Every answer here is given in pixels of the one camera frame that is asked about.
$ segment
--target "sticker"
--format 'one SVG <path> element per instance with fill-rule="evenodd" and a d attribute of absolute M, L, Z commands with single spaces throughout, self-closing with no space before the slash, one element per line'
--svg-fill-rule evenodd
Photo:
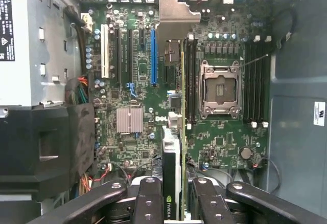
<path fill-rule="evenodd" d="M 11 0 L 0 0 L 0 61 L 15 61 Z"/>
<path fill-rule="evenodd" d="M 315 102 L 315 109 L 313 113 L 313 124 L 318 126 L 325 125 L 325 102 Z"/>

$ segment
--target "motherboard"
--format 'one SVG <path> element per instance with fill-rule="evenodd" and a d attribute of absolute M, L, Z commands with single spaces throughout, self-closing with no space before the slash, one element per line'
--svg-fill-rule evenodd
<path fill-rule="evenodd" d="M 162 153 L 162 126 L 184 123 L 188 156 L 198 166 L 255 165 L 267 149 L 270 62 L 249 62 L 271 48 L 269 3 L 190 5 L 201 22 L 176 50 L 184 66 L 158 57 L 157 7 L 93 7 L 86 68 L 99 167 L 150 162 Z M 175 113 L 183 88 L 185 111 Z"/>

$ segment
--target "power supply label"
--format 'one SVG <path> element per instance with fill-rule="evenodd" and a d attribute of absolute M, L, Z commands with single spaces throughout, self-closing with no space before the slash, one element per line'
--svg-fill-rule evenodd
<path fill-rule="evenodd" d="M 15 61 L 11 0 L 0 0 L 0 61 Z"/>

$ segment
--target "blue pcie slot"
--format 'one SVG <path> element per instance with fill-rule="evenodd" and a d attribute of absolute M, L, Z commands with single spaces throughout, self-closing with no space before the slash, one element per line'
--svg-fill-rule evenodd
<path fill-rule="evenodd" d="M 151 84 L 156 85 L 158 79 L 158 50 L 155 29 L 151 29 Z"/>

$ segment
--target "cpu socket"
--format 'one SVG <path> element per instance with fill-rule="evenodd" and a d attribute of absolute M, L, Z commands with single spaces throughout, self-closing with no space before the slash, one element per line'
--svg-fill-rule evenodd
<path fill-rule="evenodd" d="M 231 115 L 237 119 L 241 111 L 242 74 L 238 61 L 232 66 L 201 64 L 199 109 L 201 118 L 209 115 Z"/>

